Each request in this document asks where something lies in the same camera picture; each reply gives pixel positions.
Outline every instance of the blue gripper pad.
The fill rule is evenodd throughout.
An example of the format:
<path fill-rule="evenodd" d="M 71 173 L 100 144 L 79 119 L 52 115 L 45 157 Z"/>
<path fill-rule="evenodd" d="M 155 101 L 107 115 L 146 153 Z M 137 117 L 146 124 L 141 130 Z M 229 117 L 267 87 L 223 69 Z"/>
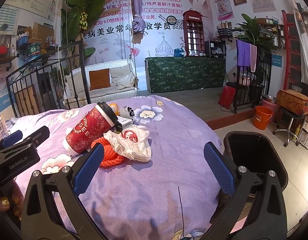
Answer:
<path fill-rule="evenodd" d="M 93 147 L 92 153 L 87 158 L 81 169 L 75 176 L 74 192 L 76 196 L 85 193 L 100 163 L 104 159 L 104 147 L 99 144 Z"/>
<path fill-rule="evenodd" d="M 8 148 L 12 145 L 14 145 L 16 142 L 20 141 L 22 139 L 22 132 L 20 130 L 15 131 L 11 135 L 7 136 L 3 140 L 3 147 Z"/>
<path fill-rule="evenodd" d="M 233 197 L 235 192 L 234 177 L 218 155 L 218 150 L 212 142 L 205 144 L 204 158 L 210 166 L 217 182 L 220 184 L 222 191 L 229 194 L 230 197 Z"/>

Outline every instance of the leaf patterned tablecloth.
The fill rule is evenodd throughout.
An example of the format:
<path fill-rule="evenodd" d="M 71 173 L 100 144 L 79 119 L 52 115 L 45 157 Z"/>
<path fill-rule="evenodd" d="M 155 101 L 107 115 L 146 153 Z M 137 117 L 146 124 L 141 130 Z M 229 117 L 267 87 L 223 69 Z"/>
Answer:
<path fill-rule="evenodd" d="M 151 93 L 222 87 L 225 58 L 146 58 Z"/>

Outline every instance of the white curtain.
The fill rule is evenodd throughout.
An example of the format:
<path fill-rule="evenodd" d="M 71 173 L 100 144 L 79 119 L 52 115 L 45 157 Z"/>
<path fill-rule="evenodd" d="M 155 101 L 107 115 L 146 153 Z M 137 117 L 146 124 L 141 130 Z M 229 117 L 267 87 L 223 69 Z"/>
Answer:
<path fill-rule="evenodd" d="M 289 0 L 293 8 L 294 19 L 296 27 L 299 33 L 300 44 L 301 44 L 301 81 L 308 84 L 308 36 L 307 30 L 304 26 L 304 22 L 301 17 L 301 12 L 299 12 L 295 0 Z"/>

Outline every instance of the gold nail polish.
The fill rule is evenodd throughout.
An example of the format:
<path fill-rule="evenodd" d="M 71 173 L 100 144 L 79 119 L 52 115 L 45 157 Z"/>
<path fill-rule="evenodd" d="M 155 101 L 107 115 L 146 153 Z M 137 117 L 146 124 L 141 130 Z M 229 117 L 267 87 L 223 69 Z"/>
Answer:
<path fill-rule="evenodd" d="M 9 206 L 9 201 L 6 197 L 2 197 L 0 198 L 0 201 L 1 201 L 1 204 L 4 206 L 4 207 L 8 207 Z"/>
<path fill-rule="evenodd" d="M 18 209 L 14 210 L 14 215 L 16 217 L 19 217 L 20 216 L 20 211 Z"/>
<path fill-rule="evenodd" d="M 19 204 L 19 198 L 18 197 L 14 197 L 12 200 L 15 202 L 16 205 Z"/>

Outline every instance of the red paper cup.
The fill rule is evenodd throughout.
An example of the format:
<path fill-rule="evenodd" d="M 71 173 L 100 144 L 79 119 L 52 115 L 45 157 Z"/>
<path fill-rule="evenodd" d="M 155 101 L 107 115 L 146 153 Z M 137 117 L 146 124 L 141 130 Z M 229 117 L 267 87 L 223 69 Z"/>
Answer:
<path fill-rule="evenodd" d="M 63 146 L 72 156 L 81 154 L 91 143 L 117 124 L 117 116 L 105 103 L 97 105 L 66 136 Z"/>

